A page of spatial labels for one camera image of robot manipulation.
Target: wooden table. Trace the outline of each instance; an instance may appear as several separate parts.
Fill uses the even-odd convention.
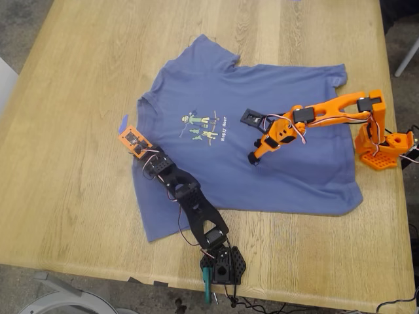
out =
[[[345,63],[339,94],[382,89],[395,130],[378,1],[57,0],[0,121],[0,263],[203,289],[197,248],[147,242],[117,140],[201,33],[242,65]],[[364,201],[343,217],[221,211],[247,262],[239,295],[362,311],[413,295],[401,170],[355,170]]]

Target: blue t-shirt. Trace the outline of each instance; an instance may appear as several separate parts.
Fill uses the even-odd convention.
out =
[[[138,130],[191,173],[218,208],[341,215],[359,205],[349,126],[310,128],[307,144],[297,138],[252,166],[247,155],[262,133],[240,122],[247,108],[284,113],[336,97],[344,65],[238,67],[238,59],[199,36],[138,101]],[[157,180],[144,178],[135,160],[133,176],[147,239],[176,232],[179,205]]]

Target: gray floor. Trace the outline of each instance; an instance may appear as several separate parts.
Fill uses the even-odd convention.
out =
[[[0,56],[20,72],[31,46],[48,12],[52,0],[0,0]],[[404,19],[386,35],[390,72],[403,59],[407,50],[419,36],[419,16]],[[400,78],[392,77],[397,129],[406,131],[411,124],[419,124],[419,55],[416,55]],[[406,200],[410,223],[419,226],[419,166],[411,165],[404,171]],[[31,279],[33,270],[0,265],[0,314],[17,313],[26,304],[45,294],[48,289]],[[182,298],[187,313],[256,313],[251,309],[232,309],[228,300],[219,295],[220,305],[207,306],[201,292],[174,288],[153,287],[67,274],[57,277],[77,288],[89,290],[107,298],[115,307],[126,307],[140,314],[174,313],[176,298]],[[278,302],[255,300],[268,311],[279,309]],[[295,309],[288,306],[286,311]],[[318,313],[338,313],[337,310],[319,309]]]

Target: robotic arm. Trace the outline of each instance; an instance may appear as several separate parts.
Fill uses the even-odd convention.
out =
[[[354,104],[357,113],[344,112],[344,108]],[[307,128],[340,123],[362,124],[355,139],[355,150],[363,163],[381,170],[395,167],[399,155],[414,149],[412,130],[384,135],[385,115],[382,93],[373,90],[368,97],[364,92],[357,92],[316,105],[295,105],[283,114],[263,115],[248,109],[240,121],[263,132],[255,142],[256,151],[248,155],[251,164],[259,163],[264,153],[273,152],[297,137],[305,144]]]

